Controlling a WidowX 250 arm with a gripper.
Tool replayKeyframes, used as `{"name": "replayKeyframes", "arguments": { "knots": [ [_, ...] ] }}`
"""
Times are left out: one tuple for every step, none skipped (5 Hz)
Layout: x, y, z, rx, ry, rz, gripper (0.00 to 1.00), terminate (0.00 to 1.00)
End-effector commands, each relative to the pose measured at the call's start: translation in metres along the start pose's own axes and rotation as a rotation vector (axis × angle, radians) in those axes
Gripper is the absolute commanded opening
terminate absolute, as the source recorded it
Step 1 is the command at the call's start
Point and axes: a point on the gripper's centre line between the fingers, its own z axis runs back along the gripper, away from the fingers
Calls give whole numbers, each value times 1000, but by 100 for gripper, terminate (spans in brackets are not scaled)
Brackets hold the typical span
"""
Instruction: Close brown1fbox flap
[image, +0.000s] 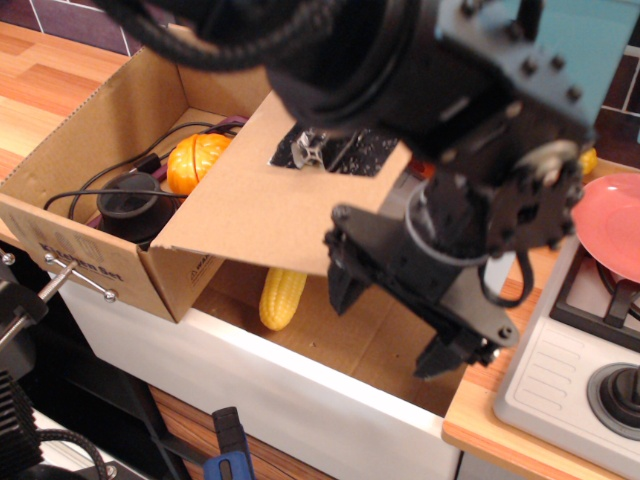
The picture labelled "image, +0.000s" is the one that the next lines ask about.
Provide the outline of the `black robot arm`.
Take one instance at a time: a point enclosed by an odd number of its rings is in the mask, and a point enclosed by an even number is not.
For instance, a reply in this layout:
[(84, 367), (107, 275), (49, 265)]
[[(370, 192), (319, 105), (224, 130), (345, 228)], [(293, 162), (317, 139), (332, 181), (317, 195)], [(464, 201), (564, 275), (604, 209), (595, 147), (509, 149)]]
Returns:
[(194, 41), (142, 1), (104, 1), (125, 31), (205, 71), (262, 66), (286, 110), (329, 134), (371, 129), (435, 165), (399, 219), (340, 204), (326, 234), (329, 297), (345, 312), (378, 285), (436, 331), (417, 358), (429, 380), (490, 364), (518, 340), (514, 299), (485, 284), (487, 262), (575, 231), (579, 158), (594, 136), (565, 59), (536, 43), (544, 10), (523, 1), (165, 1)]

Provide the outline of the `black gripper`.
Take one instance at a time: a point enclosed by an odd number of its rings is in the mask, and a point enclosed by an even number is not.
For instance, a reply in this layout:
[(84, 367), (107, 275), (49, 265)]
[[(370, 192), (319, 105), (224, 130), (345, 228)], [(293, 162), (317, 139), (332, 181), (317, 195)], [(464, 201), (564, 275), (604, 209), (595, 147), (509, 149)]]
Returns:
[(489, 301), (480, 267), (484, 258), (459, 259), (429, 240), (429, 183), (417, 187), (400, 218), (355, 206), (333, 208), (329, 301), (343, 315), (376, 284), (436, 331), (415, 361), (413, 376), (434, 379), (463, 363), (492, 363), (520, 334), (505, 308)]

